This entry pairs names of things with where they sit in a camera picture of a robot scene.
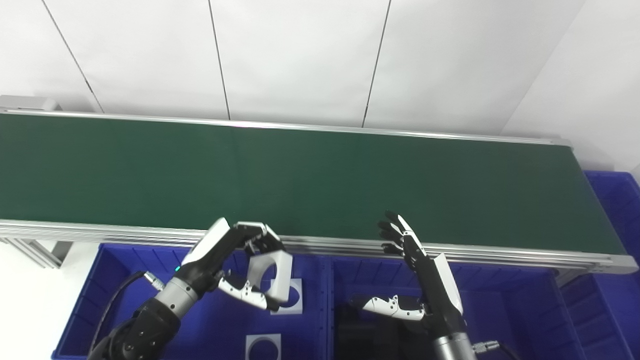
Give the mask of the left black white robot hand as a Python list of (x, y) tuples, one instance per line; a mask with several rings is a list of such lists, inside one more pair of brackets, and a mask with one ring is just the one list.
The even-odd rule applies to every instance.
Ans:
[[(224, 262), (240, 248), (249, 258), (245, 278), (223, 271)], [(290, 298), (292, 265), (292, 255), (269, 225), (246, 221), (229, 225), (219, 218), (190, 249), (171, 282), (195, 301), (221, 290), (258, 309), (276, 312)]]

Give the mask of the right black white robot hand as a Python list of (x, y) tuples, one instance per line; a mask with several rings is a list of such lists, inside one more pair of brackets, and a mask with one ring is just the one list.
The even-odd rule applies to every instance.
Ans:
[(422, 296), (408, 305), (402, 305), (398, 295), (354, 295), (350, 303), (366, 312), (418, 322), (434, 339), (466, 333), (462, 300), (445, 254), (429, 256), (402, 215), (386, 210), (385, 217), (377, 223), (379, 235), (385, 240), (382, 251), (403, 258), (416, 276)]

